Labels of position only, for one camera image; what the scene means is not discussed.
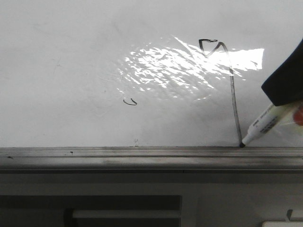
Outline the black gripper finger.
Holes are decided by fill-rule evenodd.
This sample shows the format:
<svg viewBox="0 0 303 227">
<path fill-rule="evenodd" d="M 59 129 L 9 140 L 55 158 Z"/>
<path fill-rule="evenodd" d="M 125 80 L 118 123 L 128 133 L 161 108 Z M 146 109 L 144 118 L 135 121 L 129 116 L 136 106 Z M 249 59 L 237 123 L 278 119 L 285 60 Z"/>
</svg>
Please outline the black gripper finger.
<svg viewBox="0 0 303 227">
<path fill-rule="evenodd" d="M 303 99 L 303 43 L 262 84 L 263 92 L 274 106 Z"/>
</svg>

